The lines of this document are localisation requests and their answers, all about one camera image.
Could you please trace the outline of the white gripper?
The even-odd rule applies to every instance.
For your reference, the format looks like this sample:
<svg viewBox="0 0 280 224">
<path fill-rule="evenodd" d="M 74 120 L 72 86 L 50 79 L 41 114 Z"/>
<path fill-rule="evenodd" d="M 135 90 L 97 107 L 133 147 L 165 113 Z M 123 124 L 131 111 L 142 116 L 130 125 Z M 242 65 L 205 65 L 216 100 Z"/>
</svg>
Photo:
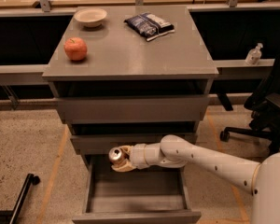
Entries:
<svg viewBox="0 0 280 224">
<path fill-rule="evenodd" d="M 148 168 L 146 159 L 145 159 L 145 147 L 146 144 L 137 144 L 135 146 L 121 146 L 120 149 L 125 155 L 130 155 L 130 162 L 123 165 L 117 166 L 112 165 L 112 169 L 119 173 L 130 172 L 137 169 Z"/>
</svg>

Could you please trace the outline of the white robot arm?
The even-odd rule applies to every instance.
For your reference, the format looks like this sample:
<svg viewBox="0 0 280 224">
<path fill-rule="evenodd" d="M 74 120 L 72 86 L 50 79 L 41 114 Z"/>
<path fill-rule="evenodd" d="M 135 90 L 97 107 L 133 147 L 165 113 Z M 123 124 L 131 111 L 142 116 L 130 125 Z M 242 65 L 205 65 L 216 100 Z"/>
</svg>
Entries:
<svg viewBox="0 0 280 224">
<path fill-rule="evenodd" d="M 280 224 L 280 152 L 262 162 L 250 161 L 170 134 L 154 144 L 113 147 L 109 159 L 116 172 L 194 163 L 253 196 L 251 224 Z"/>
</svg>

